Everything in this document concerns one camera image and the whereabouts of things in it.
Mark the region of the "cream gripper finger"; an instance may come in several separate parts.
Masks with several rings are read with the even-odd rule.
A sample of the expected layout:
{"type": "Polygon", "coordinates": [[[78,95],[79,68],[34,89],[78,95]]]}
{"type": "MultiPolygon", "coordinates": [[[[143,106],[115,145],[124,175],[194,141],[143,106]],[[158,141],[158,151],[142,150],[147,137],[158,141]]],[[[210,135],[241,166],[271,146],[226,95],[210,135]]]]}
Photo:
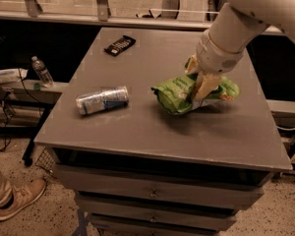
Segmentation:
{"type": "Polygon", "coordinates": [[[197,75],[199,73],[199,64],[197,60],[197,55],[191,55],[185,64],[185,74],[186,75],[197,75]]]}
{"type": "Polygon", "coordinates": [[[221,76],[217,74],[199,72],[193,92],[193,100],[201,100],[217,89],[221,76]]]}

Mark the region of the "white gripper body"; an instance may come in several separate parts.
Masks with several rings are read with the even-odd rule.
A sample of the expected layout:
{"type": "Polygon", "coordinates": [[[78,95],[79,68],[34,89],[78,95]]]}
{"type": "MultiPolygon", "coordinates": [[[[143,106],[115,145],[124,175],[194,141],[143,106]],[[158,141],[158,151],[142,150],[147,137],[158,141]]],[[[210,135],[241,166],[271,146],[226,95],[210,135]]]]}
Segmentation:
{"type": "Polygon", "coordinates": [[[243,56],[243,52],[229,52],[218,47],[206,29],[197,44],[196,57],[201,71],[223,74],[232,71],[243,56]]]}

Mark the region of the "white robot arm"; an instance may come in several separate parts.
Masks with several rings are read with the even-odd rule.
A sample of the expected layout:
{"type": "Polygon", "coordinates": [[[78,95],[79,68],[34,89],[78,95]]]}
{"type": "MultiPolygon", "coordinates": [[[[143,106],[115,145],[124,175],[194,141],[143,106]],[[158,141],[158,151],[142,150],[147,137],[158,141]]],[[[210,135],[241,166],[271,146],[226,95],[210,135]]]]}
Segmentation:
{"type": "Polygon", "coordinates": [[[197,81],[193,100],[217,88],[221,76],[237,65],[256,36],[275,26],[295,43],[295,0],[226,0],[219,14],[200,37],[197,65],[189,68],[197,81]]]}

